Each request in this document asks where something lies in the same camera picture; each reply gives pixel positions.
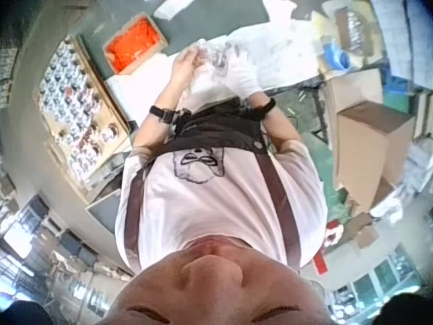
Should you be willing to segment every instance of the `red object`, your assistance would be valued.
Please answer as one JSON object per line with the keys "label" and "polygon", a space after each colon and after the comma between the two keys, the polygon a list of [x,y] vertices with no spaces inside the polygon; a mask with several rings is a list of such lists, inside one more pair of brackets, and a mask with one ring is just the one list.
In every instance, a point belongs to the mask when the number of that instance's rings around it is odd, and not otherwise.
{"label": "red object", "polygon": [[125,33],[115,37],[106,47],[107,53],[112,57],[112,65],[116,73],[123,71],[159,40],[160,36],[149,20],[138,19]]}
{"label": "red object", "polygon": [[327,272],[327,266],[325,259],[323,258],[322,253],[319,251],[317,254],[313,257],[314,265],[316,267],[317,273],[321,276],[322,274],[325,274]]}

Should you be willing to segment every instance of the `cardboard box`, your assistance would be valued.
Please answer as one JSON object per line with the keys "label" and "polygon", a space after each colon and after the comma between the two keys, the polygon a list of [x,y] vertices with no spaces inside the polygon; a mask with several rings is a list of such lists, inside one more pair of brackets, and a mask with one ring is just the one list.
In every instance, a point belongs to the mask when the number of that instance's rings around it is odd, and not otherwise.
{"label": "cardboard box", "polygon": [[379,234],[374,228],[371,215],[361,213],[344,225],[341,241],[353,240],[360,249],[363,249],[373,244],[378,238]]}
{"label": "cardboard box", "polygon": [[[125,69],[123,69],[120,72],[117,72],[116,69],[113,67],[113,57],[108,51],[106,50],[107,46],[111,44],[111,42],[119,35],[124,34],[130,27],[132,27],[139,19],[145,18],[147,19],[154,30],[158,33],[160,37],[160,41],[149,48],[145,53],[143,53],[141,56],[139,56],[134,62],[129,64]],[[155,22],[145,13],[142,12],[132,18],[127,24],[125,24],[120,31],[118,31],[105,45],[104,45],[104,55],[107,58],[108,64],[110,65],[111,69],[114,71],[114,73],[117,74],[131,74],[134,72],[139,66],[141,66],[146,60],[150,59],[155,53],[158,53],[165,49],[168,46],[168,42],[164,35],[161,33],[160,29],[156,26]]]}
{"label": "cardboard box", "polygon": [[401,180],[415,119],[370,101],[337,119],[338,180],[368,212]]}
{"label": "cardboard box", "polygon": [[359,249],[364,249],[373,244],[379,238],[379,234],[373,225],[366,225],[355,237]]}
{"label": "cardboard box", "polygon": [[323,88],[325,111],[329,121],[329,140],[334,153],[334,187],[341,188],[338,180],[338,120],[337,114],[366,100],[383,103],[382,82],[378,69],[346,74],[328,81]]}

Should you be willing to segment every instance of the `tray of small parts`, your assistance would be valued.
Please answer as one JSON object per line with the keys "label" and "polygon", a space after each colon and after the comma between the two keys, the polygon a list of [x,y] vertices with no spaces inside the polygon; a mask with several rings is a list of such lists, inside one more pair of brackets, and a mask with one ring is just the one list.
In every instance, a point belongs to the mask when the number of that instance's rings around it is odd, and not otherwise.
{"label": "tray of small parts", "polygon": [[96,75],[80,39],[66,37],[39,85],[39,110],[68,173],[78,181],[98,170],[129,138],[129,128]]}

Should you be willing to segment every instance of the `apron strap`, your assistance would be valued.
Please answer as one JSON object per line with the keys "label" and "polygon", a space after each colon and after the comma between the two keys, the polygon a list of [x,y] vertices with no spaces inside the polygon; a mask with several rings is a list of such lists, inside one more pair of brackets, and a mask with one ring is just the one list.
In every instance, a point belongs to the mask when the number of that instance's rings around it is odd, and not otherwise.
{"label": "apron strap", "polygon": [[138,248],[141,207],[144,199],[144,172],[147,166],[140,169],[131,182],[129,190],[127,215],[124,222],[124,249],[130,268],[135,274],[141,272],[140,254]]}
{"label": "apron strap", "polygon": [[279,226],[283,233],[284,247],[286,248],[287,264],[294,268],[300,267],[300,241],[298,227],[296,226],[292,206],[287,197],[283,183],[278,176],[277,169],[271,157],[265,154],[256,154],[256,160],[268,187],[269,194],[277,213]]}

